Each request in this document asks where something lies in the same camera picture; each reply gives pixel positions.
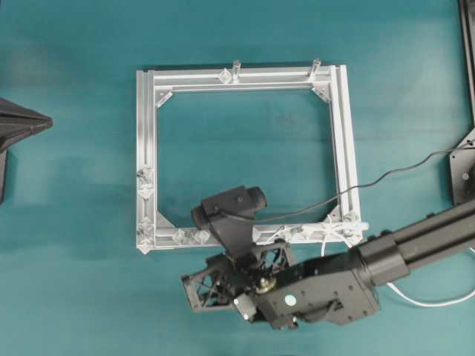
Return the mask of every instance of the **bolt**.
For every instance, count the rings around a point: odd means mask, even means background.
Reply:
[[[269,281],[264,277],[261,278],[260,283],[261,287],[267,287],[269,285]]]

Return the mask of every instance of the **aluminum frame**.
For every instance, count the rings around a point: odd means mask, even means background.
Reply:
[[[166,101],[177,93],[294,89],[309,89],[329,105],[337,191],[357,185],[346,66],[323,66],[316,59],[309,67],[241,68],[235,61],[223,69],[137,71],[137,248],[142,253],[219,245],[209,232],[175,227],[160,213],[157,120]],[[355,245],[367,229],[358,189],[353,189],[340,196],[323,222],[255,225],[253,240]]]

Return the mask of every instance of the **black metal part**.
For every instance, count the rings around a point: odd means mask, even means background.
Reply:
[[[226,230],[220,233],[226,240]],[[343,325],[379,311],[376,286],[474,245],[475,200],[471,200],[398,231],[383,231],[342,254],[294,264],[284,241],[254,245],[238,257],[208,259],[206,270],[182,279],[196,312],[234,306],[244,320],[266,321],[274,329],[294,329],[297,320]],[[196,285],[206,285],[210,292],[201,294]]]
[[[266,197],[260,188],[246,189],[242,185],[202,200],[201,205],[191,211],[191,218],[197,228],[209,229],[228,254],[235,257],[247,253],[254,245],[252,220],[265,206]],[[226,214],[245,219],[230,219]]]
[[[467,68],[468,90],[470,94],[470,104],[472,117],[475,120],[475,86],[474,86],[474,0],[459,0],[460,24],[462,26],[463,47],[465,50],[465,64]]]
[[[474,25],[475,25],[475,1],[459,0],[460,24],[462,26],[463,46],[465,50],[465,64],[467,68],[467,82],[471,104],[471,116],[475,123],[475,58],[474,58]],[[473,129],[457,145],[464,145],[475,140]],[[475,150],[455,151],[450,155],[452,200],[454,205],[462,204],[475,198]]]
[[[8,151],[5,150],[0,153],[0,204],[3,203],[5,193],[5,182],[7,179],[7,161]]]
[[[51,126],[50,117],[0,98],[0,204],[4,199],[7,149]]]
[[[475,141],[475,128],[459,143]],[[453,204],[458,205],[475,198],[475,150],[455,151],[450,155]]]
[[[188,302],[194,312],[229,309],[233,300],[251,290],[262,277],[276,274],[294,264],[290,244],[276,241],[254,245],[239,258],[219,254],[206,260],[207,268],[182,277]]]

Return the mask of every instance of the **teal surface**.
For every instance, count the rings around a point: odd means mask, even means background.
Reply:
[[[457,1],[32,1],[0,4],[0,96],[54,118],[11,149],[0,206],[3,355],[475,355],[475,300],[345,327],[273,332],[192,314],[180,275],[218,249],[135,249],[135,71],[240,59],[349,68],[358,176],[375,179],[471,128]],[[175,96],[160,117],[160,209],[259,184],[267,214],[335,190],[327,112],[306,92]],[[450,207],[448,164],[361,192],[369,234]],[[316,220],[326,211],[305,217]],[[297,248],[299,258],[319,246]],[[423,300],[475,286],[460,254],[401,281]]]

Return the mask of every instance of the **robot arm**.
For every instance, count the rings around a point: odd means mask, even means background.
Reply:
[[[254,205],[255,210],[246,217],[253,217],[264,206]],[[244,228],[246,220],[236,220],[233,214],[243,216],[231,209],[219,214],[220,224],[227,221],[236,229],[239,221]],[[203,214],[201,219],[213,226],[212,218]],[[251,231],[245,232],[241,236],[248,242]],[[224,241],[224,236],[226,229],[221,229],[217,239]],[[232,236],[238,244],[239,231],[234,230]],[[274,329],[295,328],[297,320],[342,325],[379,311],[376,286],[474,245],[472,200],[398,231],[386,231],[345,253],[297,264],[284,241],[265,246],[246,243],[239,254],[228,252],[208,259],[207,269],[182,280],[196,312],[234,307],[244,320],[266,321]]]

